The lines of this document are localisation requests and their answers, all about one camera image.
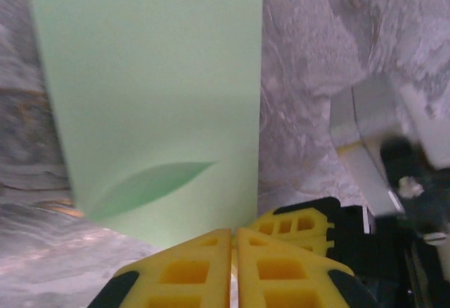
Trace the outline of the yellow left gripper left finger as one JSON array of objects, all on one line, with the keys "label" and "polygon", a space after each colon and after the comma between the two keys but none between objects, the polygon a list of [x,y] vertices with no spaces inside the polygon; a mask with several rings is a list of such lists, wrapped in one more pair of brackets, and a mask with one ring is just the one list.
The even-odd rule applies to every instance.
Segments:
[{"label": "yellow left gripper left finger", "polygon": [[119,269],[90,307],[229,307],[231,230],[217,229]]}]

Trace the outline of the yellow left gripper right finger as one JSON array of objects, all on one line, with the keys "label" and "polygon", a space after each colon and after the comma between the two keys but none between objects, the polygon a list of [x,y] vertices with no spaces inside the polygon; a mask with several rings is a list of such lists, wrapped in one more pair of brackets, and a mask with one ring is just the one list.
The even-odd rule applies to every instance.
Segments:
[{"label": "yellow left gripper right finger", "polygon": [[237,230],[240,307],[377,307],[346,265],[249,229]]}]

